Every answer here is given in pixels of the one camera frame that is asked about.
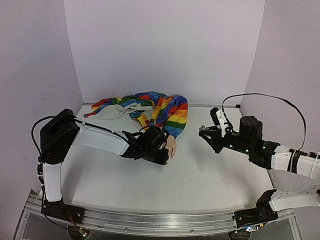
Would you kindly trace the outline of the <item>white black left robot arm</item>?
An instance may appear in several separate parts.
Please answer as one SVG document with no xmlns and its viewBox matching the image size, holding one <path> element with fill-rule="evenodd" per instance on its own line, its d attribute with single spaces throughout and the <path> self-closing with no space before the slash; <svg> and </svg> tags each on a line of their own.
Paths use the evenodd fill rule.
<svg viewBox="0 0 320 240">
<path fill-rule="evenodd" d="M 46 217 L 80 224 L 84 208 L 64 203 L 62 166 L 71 146 L 103 150 L 127 159 L 143 159 L 164 166 L 169 159 L 166 148 L 169 133 L 157 126 L 143 127 L 138 132 L 115 131 L 79 120 L 71 109 L 44 117 L 34 126 L 48 121 L 40 130 L 37 176 L 43 201 L 41 213 Z"/>
</svg>

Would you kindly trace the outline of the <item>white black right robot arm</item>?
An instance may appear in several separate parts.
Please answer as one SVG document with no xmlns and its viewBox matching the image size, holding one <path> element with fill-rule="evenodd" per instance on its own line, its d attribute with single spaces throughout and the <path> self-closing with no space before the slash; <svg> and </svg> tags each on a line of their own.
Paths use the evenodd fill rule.
<svg viewBox="0 0 320 240">
<path fill-rule="evenodd" d="M 251 163 L 263 169 L 286 171 L 315 181 L 320 180 L 318 152 L 304 152 L 263 140 L 263 124 L 254 116 L 241 117 L 238 132 L 230 130 L 224 115 L 215 116 L 213 122 L 214 126 L 201 126 L 198 135 L 215 153 L 226 148 L 247 155 Z M 277 220 L 281 210 L 319 205 L 320 190 L 315 186 L 300 192 L 271 189 L 261 195 L 254 208 L 235 211 L 232 218 L 237 229 L 250 232 L 260 224 Z"/>
</svg>

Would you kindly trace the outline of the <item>mannequin hand with nails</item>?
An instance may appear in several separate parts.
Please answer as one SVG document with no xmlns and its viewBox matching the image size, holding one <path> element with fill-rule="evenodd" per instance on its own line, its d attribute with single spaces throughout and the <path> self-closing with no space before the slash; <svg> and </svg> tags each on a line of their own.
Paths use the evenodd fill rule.
<svg viewBox="0 0 320 240">
<path fill-rule="evenodd" d="M 166 143 L 163 144 L 163 147 L 168 150 L 168 157 L 172 159 L 177 151 L 177 143 L 174 136 L 169 135 Z"/>
</svg>

